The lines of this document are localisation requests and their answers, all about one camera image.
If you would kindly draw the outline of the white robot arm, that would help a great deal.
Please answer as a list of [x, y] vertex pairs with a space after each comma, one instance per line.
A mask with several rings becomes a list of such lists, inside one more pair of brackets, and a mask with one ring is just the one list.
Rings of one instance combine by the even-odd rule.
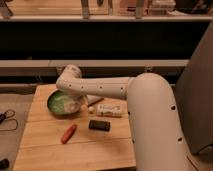
[[77, 66], [68, 65], [56, 87], [74, 98], [95, 95], [127, 102], [137, 171], [196, 171], [187, 154], [173, 90], [162, 76], [83, 78]]

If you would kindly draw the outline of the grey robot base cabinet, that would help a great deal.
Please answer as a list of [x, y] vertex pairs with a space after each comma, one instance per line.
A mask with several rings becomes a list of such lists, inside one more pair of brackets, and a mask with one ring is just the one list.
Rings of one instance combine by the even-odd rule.
[[213, 20], [176, 83], [175, 98], [190, 152], [213, 145]]

